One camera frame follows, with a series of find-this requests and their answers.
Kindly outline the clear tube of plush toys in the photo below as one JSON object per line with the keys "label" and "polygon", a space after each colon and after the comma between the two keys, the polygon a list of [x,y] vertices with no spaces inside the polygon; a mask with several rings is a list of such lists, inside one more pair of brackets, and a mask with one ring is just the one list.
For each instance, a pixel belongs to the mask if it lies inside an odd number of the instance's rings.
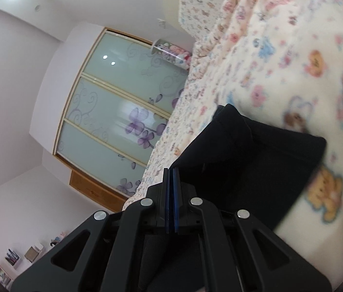
{"label": "clear tube of plush toys", "polygon": [[151,46],[151,54],[159,55],[164,61],[188,71],[191,64],[191,52],[166,40],[158,39]]}

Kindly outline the floral pillow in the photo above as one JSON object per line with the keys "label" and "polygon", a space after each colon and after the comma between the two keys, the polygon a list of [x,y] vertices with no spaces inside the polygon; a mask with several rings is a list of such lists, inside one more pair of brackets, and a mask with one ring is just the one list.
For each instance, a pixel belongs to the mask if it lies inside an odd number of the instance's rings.
{"label": "floral pillow", "polygon": [[180,0],[179,24],[195,40],[226,40],[238,0]]}

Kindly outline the brown wooden door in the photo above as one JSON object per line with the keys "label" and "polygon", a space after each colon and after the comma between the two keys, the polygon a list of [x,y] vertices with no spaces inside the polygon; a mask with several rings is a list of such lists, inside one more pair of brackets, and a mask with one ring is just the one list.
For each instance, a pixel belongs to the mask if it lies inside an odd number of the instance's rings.
{"label": "brown wooden door", "polygon": [[99,182],[74,170],[71,171],[69,185],[90,200],[115,213],[123,209],[127,200],[127,197],[121,193],[109,187],[103,187]]}

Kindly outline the white wall switch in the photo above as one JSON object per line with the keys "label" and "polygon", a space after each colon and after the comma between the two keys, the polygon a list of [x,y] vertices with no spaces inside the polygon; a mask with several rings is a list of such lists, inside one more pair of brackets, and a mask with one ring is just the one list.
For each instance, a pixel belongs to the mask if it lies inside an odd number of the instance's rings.
{"label": "white wall switch", "polygon": [[163,28],[163,29],[166,29],[166,21],[165,20],[163,20],[163,19],[158,19],[158,24],[159,24],[159,27],[160,28]]}

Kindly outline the floral printed bed sheet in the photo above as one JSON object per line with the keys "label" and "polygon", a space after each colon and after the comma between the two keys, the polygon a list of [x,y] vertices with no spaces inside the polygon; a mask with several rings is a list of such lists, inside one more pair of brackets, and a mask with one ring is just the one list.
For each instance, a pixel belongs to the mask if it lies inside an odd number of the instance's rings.
{"label": "floral printed bed sheet", "polygon": [[227,104],[225,89],[232,69],[232,51],[239,37],[201,40],[194,45],[185,87],[160,140],[151,153],[142,182],[134,196],[123,205],[145,197],[148,187],[161,181],[161,173],[181,155],[200,134],[219,105]]}

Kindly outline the black pants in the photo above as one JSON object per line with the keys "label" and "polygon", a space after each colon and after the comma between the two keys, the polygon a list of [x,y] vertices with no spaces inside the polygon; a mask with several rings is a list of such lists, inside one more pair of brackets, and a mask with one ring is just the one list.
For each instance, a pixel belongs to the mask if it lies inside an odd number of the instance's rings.
{"label": "black pants", "polygon": [[181,182],[230,214],[249,211],[275,229],[321,164],[327,141],[273,127],[218,106],[173,162]]}

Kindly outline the fleece cartoon animal blanket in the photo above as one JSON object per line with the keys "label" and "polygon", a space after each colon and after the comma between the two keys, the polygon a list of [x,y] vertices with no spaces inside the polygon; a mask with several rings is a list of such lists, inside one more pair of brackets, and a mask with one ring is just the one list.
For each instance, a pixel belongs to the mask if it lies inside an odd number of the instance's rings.
{"label": "fleece cartoon animal blanket", "polygon": [[227,103],[269,125],[324,137],[325,155],[278,235],[343,283],[343,0],[238,0]]}

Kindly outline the white wall shelf with items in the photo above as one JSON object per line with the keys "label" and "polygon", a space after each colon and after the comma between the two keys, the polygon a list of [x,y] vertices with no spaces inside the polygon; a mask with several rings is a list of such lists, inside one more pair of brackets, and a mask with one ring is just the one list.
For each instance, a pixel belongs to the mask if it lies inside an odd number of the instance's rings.
{"label": "white wall shelf with items", "polygon": [[54,237],[48,244],[37,242],[30,246],[24,254],[17,253],[14,249],[8,249],[6,255],[0,260],[0,284],[10,291],[14,280],[23,270],[22,266],[29,268],[35,264],[46,252],[54,248],[66,236],[67,232],[62,232]]}

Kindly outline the glass sliding door wardrobe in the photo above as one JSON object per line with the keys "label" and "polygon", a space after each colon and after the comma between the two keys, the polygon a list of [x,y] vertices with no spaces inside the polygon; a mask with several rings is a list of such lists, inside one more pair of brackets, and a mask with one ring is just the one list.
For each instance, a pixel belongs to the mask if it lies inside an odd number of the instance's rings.
{"label": "glass sliding door wardrobe", "polygon": [[133,196],[177,105],[188,71],[151,54],[153,42],[105,29],[67,99],[55,155]]}

